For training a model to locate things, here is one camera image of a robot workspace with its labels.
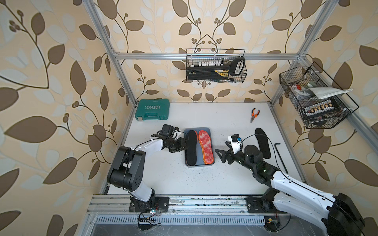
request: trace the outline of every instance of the green tool case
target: green tool case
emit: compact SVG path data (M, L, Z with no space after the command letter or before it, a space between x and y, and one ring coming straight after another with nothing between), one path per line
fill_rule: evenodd
M168 99L142 99L138 103L135 118L137 120L167 120L168 114Z

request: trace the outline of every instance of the orange pliers handle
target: orange pliers handle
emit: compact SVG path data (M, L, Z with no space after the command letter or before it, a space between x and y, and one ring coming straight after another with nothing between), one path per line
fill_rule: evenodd
M252 117L251 117L251 123L252 121L260 114L260 110L257 111L257 114L254 113L256 108L252 110Z

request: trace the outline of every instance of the white table surface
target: white table surface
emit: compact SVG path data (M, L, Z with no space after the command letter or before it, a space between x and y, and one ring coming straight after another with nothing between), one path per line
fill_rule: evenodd
M260 114L250 123L254 107L256 111L260 110ZM147 141L150 135L161 130L163 124L178 127L181 131L186 128L208 127L213 149L221 150L228 150L225 144L227 136L239 134L244 139L254 134L256 128L262 128L273 144L281 143L277 148L289 175L301 179L267 103L171 103L168 120L133 119L125 146L131 147ZM243 142L244 147L249 144L259 147L255 136ZM270 143L269 146L272 157L264 161L277 166L274 147ZM187 167L184 151L169 153L168 149L164 149L146 159L143 181L156 194L263 194L268 189L254 179L249 169L236 162L223 164L214 150L213 155L215 163L212 166ZM278 155L277 160L284 171ZM126 192L111 185L108 194Z

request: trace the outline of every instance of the red insole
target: red insole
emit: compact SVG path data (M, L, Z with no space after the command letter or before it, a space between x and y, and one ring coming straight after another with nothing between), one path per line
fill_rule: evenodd
M200 130L200 132L198 133L198 140L202 147L204 163L206 165L212 164L214 162L214 156L212 154L211 139L209 134L204 130Z

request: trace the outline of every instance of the wire basket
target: wire basket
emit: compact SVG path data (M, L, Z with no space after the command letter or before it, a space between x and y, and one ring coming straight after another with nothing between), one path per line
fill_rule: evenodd
M302 88L310 82L315 83L317 87L328 87L318 76L318 71L314 70L313 65L314 63L310 67L296 67L282 72L280 74L280 84L289 96L306 128L331 129L352 114L359 106L348 94L343 94L343 99L341 99L341 95L325 99L318 99L317 97L298 99L292 89ZM339 86L327 72L325 73ZM354 108L349 108L346 105L346 99L350 101L348 103L349 106Z
M187 49L186 50L186 80L218 83L243 83L247 76L244 66L238 73L228 72L231 62L243 57L244 49Z

